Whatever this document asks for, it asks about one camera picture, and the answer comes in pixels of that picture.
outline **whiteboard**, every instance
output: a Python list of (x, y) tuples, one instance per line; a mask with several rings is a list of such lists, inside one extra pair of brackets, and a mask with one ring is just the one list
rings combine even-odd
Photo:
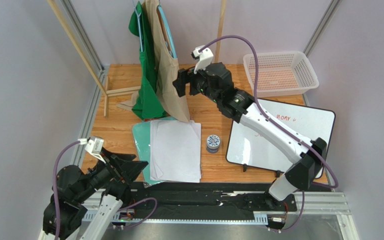
[[(263, 99), (259, 102), (291, 129), (312, 140), (322, 138), (329, 146), (336, 118), (333, 111)], [(287, 157), (266, 138), (236, 122), (232, 124), (226, 159), (233, 164), (281, 172), (292, 166)]]

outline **wooden tabletop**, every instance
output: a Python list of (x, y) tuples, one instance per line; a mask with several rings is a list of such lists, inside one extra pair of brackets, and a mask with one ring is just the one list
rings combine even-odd
[[(189, 68), (192, 65), (181, 65), (180, 68)], [(232, 72), (235, 87), (252, 93), (247, 81), (244, 66), (241, 64), (227, 64)], [(142, 70), (139, 64), (112, 64), (108, 71), (109, 89), (120, 89), (139, 86), (142, 79)], [(223, 116), (216, 104), (205, 96), (187, 96), (191, 118), (201, 123), (201, 182), (228, 182), (228, 183), (271, 183), (275, 179), (275, 172), (261, 168), (248, 167), (243, 172), (241, 165), (229, 163), (226, 160), (232, 120)], [(104, 139), (103, 146), (114, 153), (136, 154), (136, 145), (133, 138), (132, 127), (141, 120), (132, 112), (118, 108), (117, 103), (129, 100), (130, 96), (111, 97), (109, 99), (108, 118), (104, 117), (104, 98), (100, 99), (97, 115), (91, 131), (92, 135)], [(304, 105), (301, 95), (269, 97), (269, 100), (290, 104)], [(221, 138), (221, 148), (217, 153), (206, 150), (207, 136), (216, 134)], [(85, 155), (82, 170), (94, 167), (97, 159), (89, 154)], [(327, 182), (325, 174), (317, 182)]]

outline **white joint cover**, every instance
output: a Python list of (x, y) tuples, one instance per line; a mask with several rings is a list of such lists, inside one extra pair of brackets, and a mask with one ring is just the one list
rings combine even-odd
[(287, 180), (285, 174), (276, 179), (270, 186), (269, 193), (278, 201), (283, 201), (288, 195), (294, 193), (297, 188)]
[(101, 151), (103, 147), (104, 140), (100, 137), (92, 136), (90, 137), (90, 140), (88, 140), (87, 144), (85, 145), (85, 151), (88, 152), (93, 157), (99, 159), (100, 161), (104, 162), (104, 159), (101, 156)]
[(195, 55), (195, 57), (199, 56), (199, 60), (195, 65), (195, 69), (193, 70), (194, 74), (197, 74), (198, 70), (201, 70), (201, 69), (205, 70), (206, 67), (210, 65), (211, 62), (213, 61), (213, 57), (214, 57), (213, 52), (208, 47), (204, 49), (202, 52), (198, 52), (203, 47), (204, 45), (198, 46), (193, 51), (193, 55)]
[(96, 216), (91, 221), (90, 225), (88, 225), (87, 230), (85, 230), (81, 239), (102, 239), (109, 226), (109, 223), (122, 205), (123, 201), (117, 200), (117, 198), (112, 195), (103, 196)]

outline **hanger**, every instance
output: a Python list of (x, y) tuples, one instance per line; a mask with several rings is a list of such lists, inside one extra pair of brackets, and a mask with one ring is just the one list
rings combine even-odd
[(159, 11), (159, 14), (161, 16), (161, 19), (162, 19), (162, 22), (164, 24), (163, 26), (163, 32), (165, 32), (165, 36), (168, 38), (165, 40), (165, 45), (166, 47), (168, 48), (168, 51), (169, 53), (171, 54), (171, 56), (176, 59), (177, 58), (177, 55), (176, 55), (176, 50), (175, 50), (175, 47), (174, 47), (174, 42), (173, 42), (173, 38), (172, 38), (172, 33), (170, 31), (170, 28), (169, 28), (169, 23), (167, 22), (167, 18), (166, 18), (166, 15), (164, 14), (164, 11), (163, 11), (163, 7), (161, 6), (161, 0), (159, 1), (159, 5), (158, 5), (158, 11)]
[(142, 27), (141, 27), (141, 24), (140, 24), (140, 15), (141, 15), (141, 13), (138, 13), (138, 10), (136, 9), (135, 0), (131, 0), (131, 2), (133, 3), (133, 9), (134, 9), (134, 12), (136, 13), (137, 25), (138, 25), (138, 28), (139, 28), (140, 52), (143, 52)]

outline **white paper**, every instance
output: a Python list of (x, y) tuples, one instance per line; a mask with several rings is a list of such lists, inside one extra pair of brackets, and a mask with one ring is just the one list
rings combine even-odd
[(150, 132), (150, 179), (199, 183), (201, 124), (153, 120)]

